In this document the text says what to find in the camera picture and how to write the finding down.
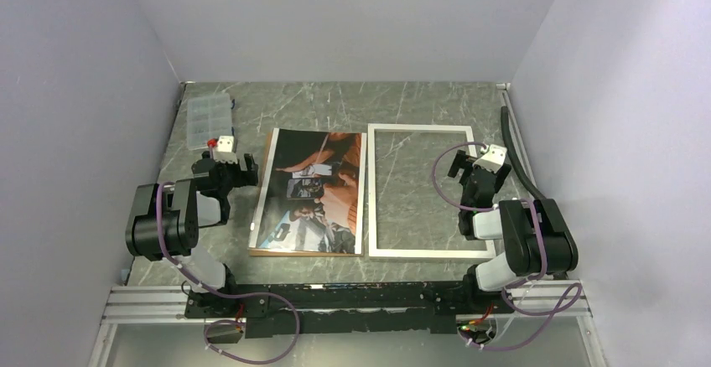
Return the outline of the white wooden picture frame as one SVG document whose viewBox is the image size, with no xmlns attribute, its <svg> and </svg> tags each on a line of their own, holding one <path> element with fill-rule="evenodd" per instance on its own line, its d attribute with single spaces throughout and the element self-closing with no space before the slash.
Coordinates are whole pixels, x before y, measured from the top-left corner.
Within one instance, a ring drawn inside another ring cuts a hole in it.
<svg viewBox="0 0 711 367">
<path fill-rule="evenodd" d="M 471 260 L 484 262 L 496 256 L 493 240 L 485 240 L 484 250 L 405 250 L 381 249 L 377 244 L 376 132 L 462 133 L 474 140 L 471 126 L 369 123 L 367 137 L 368 256 L 376 259 Z"/>
</svg>

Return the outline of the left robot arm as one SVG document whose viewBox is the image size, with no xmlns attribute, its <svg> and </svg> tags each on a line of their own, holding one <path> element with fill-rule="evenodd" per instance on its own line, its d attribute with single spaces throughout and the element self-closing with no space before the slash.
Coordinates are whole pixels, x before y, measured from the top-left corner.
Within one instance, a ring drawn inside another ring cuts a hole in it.
<svg viewBox="0 0 711 367">
<path fill-rule="evenodd" d="M 203 152 L 191 178 L 137 187 L 125 231 L 132 256 L 165 261 L 176 268 L 193 292 L 208 293 L 207 306 L 218 316 L 232 315 L 240 305 L 229 268 L 200 244 L 202 228 L 226 225 L 233 189 L 255 186 L 258 165 L 246 153 L 218 160 Z"/>
</svg>

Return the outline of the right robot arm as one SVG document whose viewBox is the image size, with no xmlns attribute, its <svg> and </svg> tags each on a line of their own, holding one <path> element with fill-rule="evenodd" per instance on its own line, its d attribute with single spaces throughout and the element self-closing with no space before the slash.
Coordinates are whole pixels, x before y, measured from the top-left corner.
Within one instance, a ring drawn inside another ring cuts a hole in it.
<svg viewBox="0 0 711 367">
<path fill-rule="evenodd" d="M 521 281 L 574 270 L 579 251 L 553 199 L 506 199 L 494 202 L 511 171 L 506 149 L 489 146 L 479 157 L 464 150 L 448 171 L 459 178 L 458 227 L 466 240 L 498 240 L 503 252 L 464 275 L 461 301 L 473 313 L 491 305 L 494 293 Z"/>
</svg>

